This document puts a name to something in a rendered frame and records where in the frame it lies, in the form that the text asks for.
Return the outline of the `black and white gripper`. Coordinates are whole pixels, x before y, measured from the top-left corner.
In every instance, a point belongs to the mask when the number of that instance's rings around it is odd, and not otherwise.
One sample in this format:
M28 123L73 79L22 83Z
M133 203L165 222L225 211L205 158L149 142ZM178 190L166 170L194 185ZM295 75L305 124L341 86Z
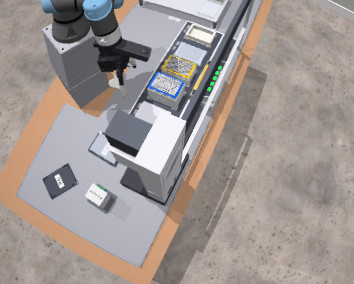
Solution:
M120 89L123 98L126 99L128 91L126 84L126 73L124 73L123 69L126 69L128 62L133 68L136 68L137 65L134 58L112 52L112 49L117 47L121 42L122 36L116 43L110 46L101 46L96 40L93 43L93 46L98 47L98 50L100 50L97 63L101 72L113 72L113 70L116 70L114 72L114 79L109 81L109 86Z

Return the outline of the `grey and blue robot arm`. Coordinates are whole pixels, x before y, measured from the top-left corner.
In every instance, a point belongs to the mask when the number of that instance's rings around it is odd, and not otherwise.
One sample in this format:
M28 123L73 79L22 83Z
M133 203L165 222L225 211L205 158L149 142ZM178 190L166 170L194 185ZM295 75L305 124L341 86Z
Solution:
M101 46L110 46L120 39L121 31L114 9L121 8L123 2L124 0L41 1L43 11L53 14L54 40L64 44L77 42L88 34L91 27ZM151 50L150 47L122 39L112 52L147 62Z

